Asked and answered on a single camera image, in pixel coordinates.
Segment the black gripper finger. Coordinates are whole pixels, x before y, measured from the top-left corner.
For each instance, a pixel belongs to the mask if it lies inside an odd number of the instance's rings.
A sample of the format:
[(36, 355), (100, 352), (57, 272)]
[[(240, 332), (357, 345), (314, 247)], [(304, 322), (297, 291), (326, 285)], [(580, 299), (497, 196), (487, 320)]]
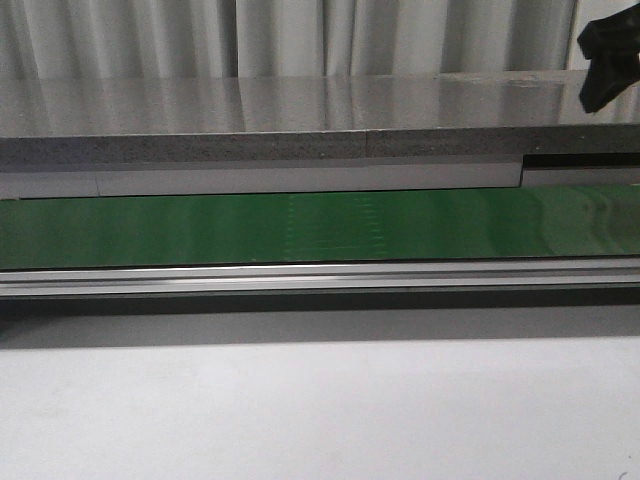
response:
[(639, 81), (639, 4), (590, 21), (577, 43), (589, 61), (579, 99), (596, 113)]

